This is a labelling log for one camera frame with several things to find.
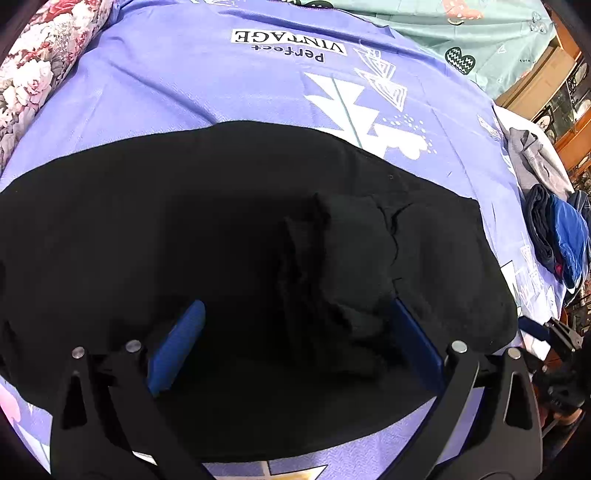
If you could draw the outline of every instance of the mint green blanket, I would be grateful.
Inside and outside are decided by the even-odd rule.
[[[556,29],[540,0],[287,0],[339,8],[412,38],[492,98],[531,70]]]

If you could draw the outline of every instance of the metal rivet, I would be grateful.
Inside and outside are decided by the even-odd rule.
[[[77,346],[76,348],[74,348],[72,350],[72,356],[78,360],[79,358],[82,358],[84,356],[84,347],[83,346]]]
[[[507,355],[509,355],[513,360],[519,360],[521,358],[521,352],[514,346],[507,349]]]
[[[456,353],[466,353],[468,351],[468,346],[461,340],[454,340],[452,342],[452,350]]]
[[[125,344],[125,349],[129,353],[139,352],[142,348],[142,343],[139,340],[130,340]]]

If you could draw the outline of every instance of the floral pillow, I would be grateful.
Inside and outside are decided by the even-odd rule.
[[[49,95],[105,24],[113,0],[49,0],[0,66],[0,174]]]

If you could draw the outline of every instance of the bed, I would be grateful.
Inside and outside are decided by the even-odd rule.
[[[333,9],[267,0],[122,0],[107,13],[104,29],[20,135],[0,190],[55,158],[139,135],[237,119],[315,128],[476,199],[518,312],[540,323],[558,317],[564,285],[535,259],[505,148],[504,129],[515,118],[497,116],[490,97],[449,64],[389,28]],[[543,342],[525,343],[540,357],[548,352]],[[458,454],[481,393],[473,391],[440,460]],[[0,404],[49,470],[50,415],[2,379]],[[372,480],[429,406],[320,452],[207,468],[226,480]]]

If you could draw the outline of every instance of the black bracket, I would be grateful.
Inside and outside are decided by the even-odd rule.
[[[508,348],[500,359],[500,377],[485,388],[461,454],[436,466],[479,372],[473,352],[450,350],[450,361],[457,364],[444,394],[379,480],[535,478],[542,468],[540,421],[527,367],[517,348]]]
[[[165,424],[145,385],[141,352],[71,358],[51,426],[50,462],[58,479],[212,480]],[[143,438],[157,465],[133,455],[114,406],[126,404],[124,423]]]
[[[480,360],[490,364],[463,342],[453,342],[448,353],[444,393],[379,480],[482,480],[501,472],[510,472],[514,480],[535,478],[541,471],[540,422],[527,367],[516,348],[500,358],[500,376],[487,377],[496,380],[485,389],[460,456],[436,466],[475,384]],[[214,478],[187,454],[159,414],[145,384],[144,354],[82,350],[82,356],[69,360],[51,428],[55,478]],[[156,465],[133,455],[131,438]]]

